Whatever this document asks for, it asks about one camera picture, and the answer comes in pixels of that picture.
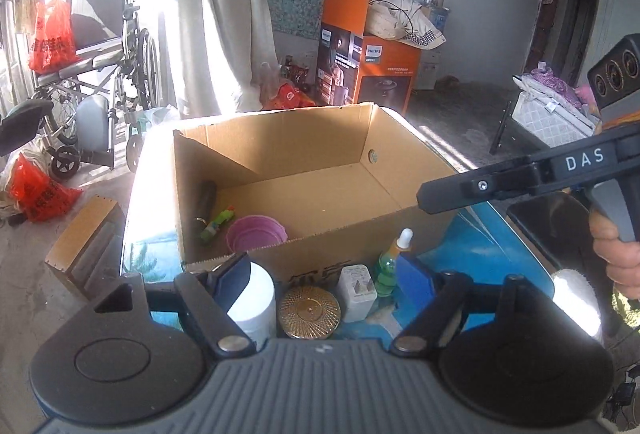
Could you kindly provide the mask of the person right hand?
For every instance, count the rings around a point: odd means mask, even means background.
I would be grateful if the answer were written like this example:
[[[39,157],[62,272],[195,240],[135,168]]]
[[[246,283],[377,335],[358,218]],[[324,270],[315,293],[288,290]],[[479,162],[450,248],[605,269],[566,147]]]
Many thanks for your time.
[[[606,273],[622,295],[638,300],[640,295],[640,245],[620,240],[616,225],[597,210],[589,216],[593,250],[606,262]]]

